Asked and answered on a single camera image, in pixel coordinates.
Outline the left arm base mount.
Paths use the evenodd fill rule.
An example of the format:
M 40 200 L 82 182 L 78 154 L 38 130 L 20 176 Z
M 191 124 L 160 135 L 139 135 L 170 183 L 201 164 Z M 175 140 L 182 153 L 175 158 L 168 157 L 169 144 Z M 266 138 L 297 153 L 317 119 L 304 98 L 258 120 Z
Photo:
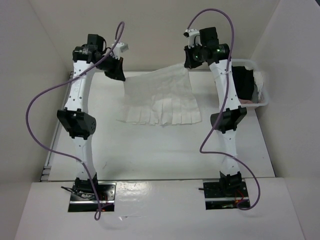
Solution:
M 97 194 L 102 206 L 102 212 L 113 212 L 115 210 L 116 186 L 115 182 L 98 182 Z M 76 191 L 74 186 L 62 186 L 61 188 L 70 193 L 69 213 L 95 212 L 97 210 L 98 202 L 93 192 Z

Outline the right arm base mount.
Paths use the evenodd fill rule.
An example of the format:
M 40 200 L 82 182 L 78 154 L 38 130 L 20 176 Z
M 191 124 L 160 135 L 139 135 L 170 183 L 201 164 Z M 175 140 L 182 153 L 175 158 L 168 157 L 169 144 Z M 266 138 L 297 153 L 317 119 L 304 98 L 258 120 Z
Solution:
M 231 190 L 230 193 L 223 193 L 217 180 L 205 180 L 198 190 L 204 194 L 206 210 L 237 209 L 237 206 L 246 209 L 251 206 L 245 181 L 242 181 L 240 187 Z

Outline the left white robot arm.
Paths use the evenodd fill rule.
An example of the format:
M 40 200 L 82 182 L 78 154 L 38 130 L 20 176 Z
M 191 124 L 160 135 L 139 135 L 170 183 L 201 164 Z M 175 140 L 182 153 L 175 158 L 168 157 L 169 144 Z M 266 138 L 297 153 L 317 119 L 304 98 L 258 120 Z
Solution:
M 102 36 L 89 34 L 87 43 L 75 47 L 72 52 L 75 81 L 71 83 L 66 104 L 57 111 L 57 118 L 75 146 L 78 174 L 72 191 L 88 200 L 97 198 L 100 193 L 92 154 L 92 137 L 97 120 L 88 109 L 92 80 L 96 70 L 102 70 L 108 78 L 124 82 L 121 53 L 128 48 L 126 43 L 119 41 L 108 48 Z

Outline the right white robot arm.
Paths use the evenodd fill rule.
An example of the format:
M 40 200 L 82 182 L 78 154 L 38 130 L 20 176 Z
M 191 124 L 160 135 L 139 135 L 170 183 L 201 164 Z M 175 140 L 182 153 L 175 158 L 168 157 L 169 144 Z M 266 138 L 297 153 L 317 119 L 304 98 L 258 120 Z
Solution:
M 215 27 L 200 30 L 187 29 L 184 36 L 188 44 L 184 47 L 187 69 L 195 69 L 206 63 L 213 75 L 218 93 L 219 112 L 210 116 L 213 131 L 217 133 L 223 156 L 219 170 L 219 192 L 232 196 L 242 184 L 242 174 L 236 161 L 236 130 L 247 114 L 237 96 L 232 74 L 232 49 L 226 43 L 220 43 Z

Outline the white pleated skirt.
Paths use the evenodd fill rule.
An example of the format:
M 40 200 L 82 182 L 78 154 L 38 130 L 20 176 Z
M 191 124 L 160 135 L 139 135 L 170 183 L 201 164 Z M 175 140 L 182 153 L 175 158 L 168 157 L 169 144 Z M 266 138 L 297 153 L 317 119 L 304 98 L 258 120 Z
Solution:
M 134 125 L 176 126 L 202 121 L 189 71 L 182 63 L 127 77 L 118 121 Z

